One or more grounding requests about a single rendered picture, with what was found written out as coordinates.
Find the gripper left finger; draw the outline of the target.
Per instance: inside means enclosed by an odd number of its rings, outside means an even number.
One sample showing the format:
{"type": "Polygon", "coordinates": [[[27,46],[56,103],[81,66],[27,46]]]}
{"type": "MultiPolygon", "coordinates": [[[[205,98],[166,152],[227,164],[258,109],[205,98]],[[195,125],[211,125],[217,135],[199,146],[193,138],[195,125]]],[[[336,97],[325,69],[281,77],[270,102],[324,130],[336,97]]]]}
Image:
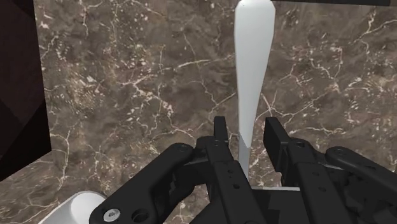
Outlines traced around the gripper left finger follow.
{"type": "Polygon", "coordinates": [[[190,224],[267,224],[240,163],[228,147],[225,118],[195,147],[174,143],[89,216],[89,224],[163,224],[197,185],[210,203],[190,224]]]}

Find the white handled knife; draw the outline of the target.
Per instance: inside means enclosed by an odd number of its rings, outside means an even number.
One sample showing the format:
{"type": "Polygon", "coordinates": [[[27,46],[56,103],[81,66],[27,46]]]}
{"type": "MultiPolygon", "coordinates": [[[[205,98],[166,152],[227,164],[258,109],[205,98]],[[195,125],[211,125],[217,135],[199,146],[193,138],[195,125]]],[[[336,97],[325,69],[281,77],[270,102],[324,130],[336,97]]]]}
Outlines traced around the white handled knife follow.
{"type": "Polygon", "coordinates": [[[245,175],[253,128],[274,37],[275,7],[271,0],[240,0],[235,8],[234,46],[237,75],[239,156],[245,175]]]}

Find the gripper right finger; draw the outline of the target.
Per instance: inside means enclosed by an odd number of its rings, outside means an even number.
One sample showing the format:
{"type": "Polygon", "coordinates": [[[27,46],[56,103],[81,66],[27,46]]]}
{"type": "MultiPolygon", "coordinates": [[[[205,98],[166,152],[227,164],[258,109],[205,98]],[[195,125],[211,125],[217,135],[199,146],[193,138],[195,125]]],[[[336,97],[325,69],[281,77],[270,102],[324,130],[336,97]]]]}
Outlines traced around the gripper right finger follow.
{"type": "Polygon", "coordinates": [[[282,185],[300,189],[310,224],[397,224],[397,173],[342,146],[321,153],[276,117],[264,146],[282,185]]]}

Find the dark box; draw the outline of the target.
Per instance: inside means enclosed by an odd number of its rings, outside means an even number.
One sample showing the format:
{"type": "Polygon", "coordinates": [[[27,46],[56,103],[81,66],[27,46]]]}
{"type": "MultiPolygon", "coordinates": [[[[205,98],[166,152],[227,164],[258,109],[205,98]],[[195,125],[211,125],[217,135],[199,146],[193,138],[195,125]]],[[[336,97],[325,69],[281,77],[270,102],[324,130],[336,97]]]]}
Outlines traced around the dark box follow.
{"type": "Polygon", "coordinates": [[[0,181],[51,149],[34,0],[0,0],[0,181]]]}

